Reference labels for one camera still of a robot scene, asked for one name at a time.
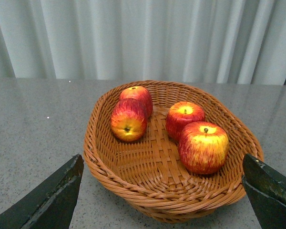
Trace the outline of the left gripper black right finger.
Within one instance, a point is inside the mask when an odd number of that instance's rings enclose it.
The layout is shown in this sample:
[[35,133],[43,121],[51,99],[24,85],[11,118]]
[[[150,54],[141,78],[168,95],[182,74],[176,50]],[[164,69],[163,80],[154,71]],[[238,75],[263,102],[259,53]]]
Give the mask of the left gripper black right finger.
[[242,183],[263,229],[286,229],[286,176],[253,155],[243,159]]

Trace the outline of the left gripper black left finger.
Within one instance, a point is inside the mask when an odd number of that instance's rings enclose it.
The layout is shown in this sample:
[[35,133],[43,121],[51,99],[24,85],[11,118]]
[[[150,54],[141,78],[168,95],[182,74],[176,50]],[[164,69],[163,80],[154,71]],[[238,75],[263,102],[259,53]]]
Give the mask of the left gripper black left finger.
[[77,154],[0,214],[0,229],[68,229],[84,169]]

